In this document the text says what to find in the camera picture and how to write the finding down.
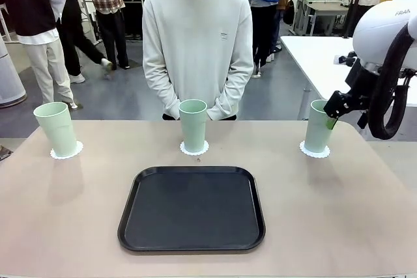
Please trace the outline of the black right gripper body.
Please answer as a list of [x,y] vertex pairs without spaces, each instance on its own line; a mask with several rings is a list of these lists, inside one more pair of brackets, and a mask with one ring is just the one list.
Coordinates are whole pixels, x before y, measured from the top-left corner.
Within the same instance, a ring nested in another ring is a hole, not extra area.
[[369,96],[370,101],[379,78],[379,68],[371,65],[371,69],[362,66],[361,60],[356,59],[345,82],[350,86],[347,94]]

